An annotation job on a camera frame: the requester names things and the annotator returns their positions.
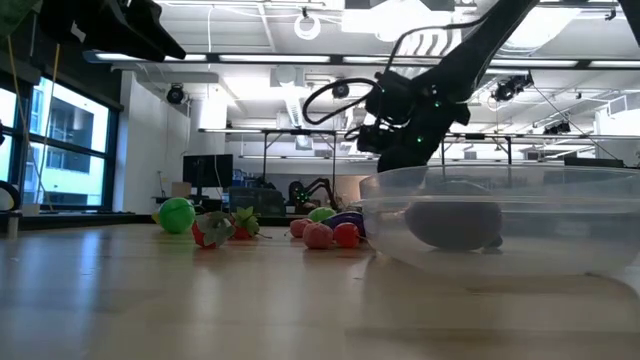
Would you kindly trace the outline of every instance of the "plastic toy food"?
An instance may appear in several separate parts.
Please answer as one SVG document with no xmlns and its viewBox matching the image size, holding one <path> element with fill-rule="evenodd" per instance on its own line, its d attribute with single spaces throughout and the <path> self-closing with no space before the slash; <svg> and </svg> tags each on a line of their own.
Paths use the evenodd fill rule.
<svg viewBox="0 0 640 360">
<path fill-rule="evenodd" d="M 309 224 L 304 228 L 302 239 L 309 249 L 326 250 L 333 244 L 333 231 L 321 223 Z"/>
<path fill-rule="evenodd" d="M 304 233 L 304 229 L 309 224 L 313 224 L 313 221 L 311 221 L 311 219 L 293 220 L 289 225 L 289 231 L 291 232 L 291 236 L 295 238 L 301 238 Z"/>
<path fill-rule="evenodd" d="M 333 230 L 333 239 L 342 248 L 354 249 L 360 244 L 360 231 L 355 224 L 342 223 Z"/>
</svg>

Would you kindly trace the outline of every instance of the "black robotic arm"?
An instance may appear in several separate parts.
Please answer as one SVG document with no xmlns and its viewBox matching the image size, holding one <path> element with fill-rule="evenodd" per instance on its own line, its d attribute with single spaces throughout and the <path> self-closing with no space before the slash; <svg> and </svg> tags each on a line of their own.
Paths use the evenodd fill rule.
<svg viewBox="0 0 640 360">
<path fill-rule="evenodd" d="M 493 56 L 538 2 L 499 0 L 458 47 L 412 80 L 389 66 L 376 74 L 380 86 L 369 94 L 366 109 L 378 121 L 360 129 L 358 150 L 381 154 L 379 172 L 426 164 L 454 121 L 469 123 L 466 101 Z M 381 128 L 383 120 L 398 126 Z"/>
</svg>

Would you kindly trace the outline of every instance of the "light fixture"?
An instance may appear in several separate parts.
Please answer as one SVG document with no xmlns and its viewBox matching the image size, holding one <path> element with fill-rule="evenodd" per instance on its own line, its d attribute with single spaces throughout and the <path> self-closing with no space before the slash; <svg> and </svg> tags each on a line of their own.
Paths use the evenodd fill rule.
<svg viewBox="0 0 640 360">
<path fill-rule="evenodd" d="M 639 60 L 595 60 L 589 67 L 640 68 Z"/>
<path fill-rule="evenodd" d="M 128 55 L 124 55 L 124 54 L 118 54 L 118 53 L 96 53 L 96 57 L 99 60 L 103 60 L 103 61 L 120 61 L 120 62 L 124 62 L 124 61 L 136 61 L 136 62 L 141 62 L 141 61 L 146 61 L 143 59 L 138 59 L 135 58 L 133 56 L 128 56 Z M 164 58 L 164 61 L 168 61 L 168 62 L 173 62 L 173 61 L 188 61 L 188 62 L 205 62 L 207 61 L 207 55 L 205 54 L 187 54 L 187 56 L 185 56 L 184 59 L 177 59 L 171 56 L 167 56 Z"/>
<path fill-rule="evenodd" d="M 225 133 L 225 134 L 259 134 L 262 133 L 260 129 L 198 129 L 200 132 L 209 133 Z"/>
<path fill-rule="evenodd" d="M 285 8 L 300 8 L 307 7 L 309 9 L 325 9 L 327 5 L 325 2 L 309 1 L 250 1 L 250 0 L 153 0 L 157 4 L 164 4 L 167 6 L 211 6 L 211 5 L 229 5 L 234 7 L 256 7 L 256 5 L 263 5 L 266 7 L 285 7 Z"/>
<path fill-rule="evenodd" d="M 320 19 L 315 15 L 305 15 L 300 15 L 296 18 L 296 21 L 293 23 L 293 31 L 302 40 L 313 40 L 320 35 L 320 30 L 322 29 Z M 302 30 L 302 22 L 306 19 L 310 19 L 313 22 L 313 25 L 311 25 L 311 28 L 308 30 Z"/>
<path fill-rule="evenodd" d="M 345 64 L 380 64 L 386 65 L 388 56 L 345 56 L 342 62 Z M 396 56 L 393 58 L 394 65 L 415 65 L 415 66 L 435 66 L 440 63 L 440 58 L 420 57 L 420 56 Z"/>
<path fill-rule="evenodd" d="M 546 60 L 546 59 L 494 59 L 491 66 L 520 67 L 520 68 L 571 68 L 578 65 L 577 60 Z"/>
<path fill-rule="evenodd" d="M 250 160 L 263 160 L 265 158 L 265 156 L 262 155 L 238 155 L 239 159 L 250 159 Z M 282 159 L 282 156 L 274 156 L 274 155 L 267 155 L 266 156 L 267 159 Z"/>
<path fill-rule="evenodd" d="M 322 55 L 220 55 L 221 62 L 254 63 L 328 63 L 331 57 Z"/>
<path fill-rule="evenodd" d="M 254 160 L 264 160 L 265 156 L 263 155 L 239 155 L 240 159 L 254 159 Z M 323 156 L 278 156 L 278 155 L 267 155 L 267 159 L 271 160 L 330 160 L 333 161 L 333 157 L 323 157 Z M 373 156 L 336 156 L 336 160 L 339 161 L 373 161 L 377 160 L 376 157 Z"/>
</svg>

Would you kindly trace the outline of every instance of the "wooden table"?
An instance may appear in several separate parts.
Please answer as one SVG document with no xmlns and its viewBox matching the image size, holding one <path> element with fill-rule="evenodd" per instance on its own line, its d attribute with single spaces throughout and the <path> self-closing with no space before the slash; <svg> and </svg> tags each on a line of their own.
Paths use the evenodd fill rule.
<svg viewBox="0 0 640 360">
<path fill-rule="evenodd" d="M 443 278 L 264 230 L 212 251 L 154 225 L 0 240 L 0 359 L 640 358 L 623 282 Z"/>
</svg>

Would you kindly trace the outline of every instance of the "wire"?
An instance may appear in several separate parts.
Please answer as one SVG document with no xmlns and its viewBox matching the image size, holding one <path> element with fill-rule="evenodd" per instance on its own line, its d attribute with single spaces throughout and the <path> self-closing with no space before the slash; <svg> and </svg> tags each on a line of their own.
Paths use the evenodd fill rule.
<svg viewBox="0 0 640 360">
<path fill-rule="evenodd" d="M 551 107 L 558 113 L 560 114 L 560 116 L 562 116 L 564 118 L 564 120 L 566 122 L 568 122 L 569 124 L 571 124 L 571 126 L 573 126 L 574 128 L 576 128 L 576 130 L 578 130 L 585 138 L 589 139 L 589 141 L 591 141 L 593 143 L 593 145 L 595 145 L 598 149 L 604 151 L 607 155 L 611 156 L 613 159 L 615 160 L 620 160 L 618 159 L 618 157 L 616 157 L 615 155 L 613 155 L 612 153 L 610 153 L 609 151 L 607 151 L 607 149 L 605 149 L 604 147 L 602 147 L 602 145 L 598 144 L 597 141 L 593 140 L 591 138 L 591 136 L 589 136 L 589 134 L 587 134 L 586 132 L 582 131 L 582 129 L 580 129 L 578 126 L 576 126 L 576 124 L 574 124 L 568 116 L 566 116 L 562 111 L 560 111 L 560 109 L 558 109 L 552 102 L 551 100 L 549 100 L 549 98 L 547 98 L 547 96 L 540 91 L 540 89 L 538 89 L 535 85 L 532 85 L 532 87 L 534 89 L 536 89 L 536 91 L 538 92 L 538 94 L 540 94 L 540 96 L 542 96 L 542 98 L 549 104 L 551 105 Z"/>
<path fill-rule="evenodd" d="M 325 121 L 329 120 L 330 118 L 340 114 L 341 112 L 350 109 L 358 104 L 360 104 L 361 102 L 367 100 L 367 97 L 369 96 L 369 94 L 371 94 L 371 91 L 368 92 L 366 95 L 360 97 L 358 100 L 353 101 L 352 103 L 345 105 L 341 108 L 339 108 L 338 110 L 335 110 L 333 112 L 331 112 L 328 115 L 323 116 L 322 118 L 320 118 L 320 120 L 311 120 L 309 118 L 309 114 L 308 114 L 308 109 L 309 109 L 309 105 L 311 105 L 311 103 L 317 99 L 320 95 L 324 94 L 325 92 L 329 91 L 329 90 L 333 90 L 334 88 L 338 87 L 338 86 L 342 86 L 342 85 L 348 85 L 348 84 L 367 84 L 367 85 L 371 85 L 374 88 L 377 88 L 378 90 L 380 90 L 380 92 L 383 91 L 382 87 L 380 86 L 380 84 L 378 84 L 377 82 L 371 80 L 371 79 L 367 79 L 367 78 L 351 78 L 351 79 L 340 79 L 340 80 L 336 80 L 334 82 L 332 82 L 331 84 L 325 85 L 323 87 L 321 87 L 320 89 L 316 90 L 313 94 L 311 94 L 311 96 L 309 96 L 307 98 L 307 100 L 304 102 L 304 105 L 302 105 L 302 117 L 304 118 L 304 120 L 306 122 L 308 122 L 311 125 L 320 125 L 322 123 L 324 123 Z M 382 110 L 382 101 L 380 101 L 380 105 L 378 108 L 378 114 L 381 113 Z"/>
<path fill-rule="evenodd" d="M 409 36 L 409 35 L 411 35 L 413 33 L 416 33 L 418 31 L 425 31 L 425 30 L 454 30 L 454 29 L 466 29 L 466 28 L 474 27 L 474 26 L 482 24 L 489 17 L 489 15 L 491 13 L 492 13 L 492 11 L 489 10 L 489 11 L 485 12 L 478 19 L 476 19 L 474 21 L 466 22 L 466 23 L 449 24 L 449 25 L 444 25 L 444 26 L 433 26 L 433 25 L 432 26 L 424 26 L 424 27 L 419 27 L 419 28 L 415 28 L 415 29 L 411 29 L 409 31 L 406 31 L 405 33 L 400 35 L 398 40 L 396 40 L 396 43 L 393 46 L 393 50 L 391 51 L 391 55 L 389 56 L 389 61 L 387 62 L 387 66 L 385 66 L 385 68 L 384 68 L 384 72 L 387 72 L 387 71 L 389 71 L 389 69 L 391 69 L 391 64 L 393 64 L 393 59 L 396 57 L 396 54 L 398 53 L 398 50 L 400 50 L 400 45 L 402 45 L 402 41 L 407 36 Z"/>
<path fill-rule="evenodd" d="M 18 99 L 20 99 L 20 89 L 18 87 L 18 72 L 16 71 L 16 64 L 15 64 L 15 59 L 13 57 L 13 46 L 11 44 L 11 35 L 7 35 L 7 48 L 9 50 L 9 63 L 11 65 L 11 72 L 13 73 L 13 86 L 15 88 L 16 91 L 16 97 Z M 58 69 L 57 66 L 57 57 L 56 57 L 56 63 L 54 64 L 54 79 L 56 77 L 56 72 Z M 28 147 L 31 147 L 31 149 L 33 149 L 33 146 L 31 145 L 31 142 L 29 141 L 29 129 L 27 128 L 27 117 L 24 114 L 24 109 L 23 106 L 20 105 L 18 106 L 18 110 L 20 113 L 20 120 L 22 122 L 22 128 L 24 129 L 24 140 L 27 144 Z M 38 189 L 42 188 L 42 192 L 44 193 L 47 202 L 49 203 L 49 209 L 51 211 L 53 211 L 53 205 L 51 204 L 51 197 L 49 196 L 49 193 L 45 190 L 44 185 L 42 185 L 42 177 L 40 176 L 40 172 L 38 171 L 38 167 L 35 166 L 38 161 L 36 160 L 36 154 L 35 151 L 31 151 L 31 160 L 33 161 L 33 168 L 36 172 L 36 176 L 38 177 Z"/>
</svg>

